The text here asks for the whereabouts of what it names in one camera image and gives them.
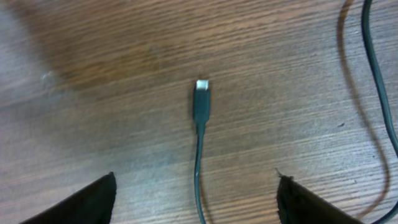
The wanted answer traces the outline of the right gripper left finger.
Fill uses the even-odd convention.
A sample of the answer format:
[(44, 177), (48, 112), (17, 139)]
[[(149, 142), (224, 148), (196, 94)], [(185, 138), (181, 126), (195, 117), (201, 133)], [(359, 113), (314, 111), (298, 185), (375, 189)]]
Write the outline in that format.
[(116, 199), (112, 172), (23, 224), (109, 224)]

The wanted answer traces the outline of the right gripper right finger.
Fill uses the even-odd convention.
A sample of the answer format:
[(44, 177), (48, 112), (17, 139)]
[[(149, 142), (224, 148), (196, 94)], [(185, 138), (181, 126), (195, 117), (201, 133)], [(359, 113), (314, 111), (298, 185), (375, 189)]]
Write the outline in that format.
[(278, 215), (281, 224), (361, 224), (361, 222), (320, 198), (292, 176), (279, 174)]

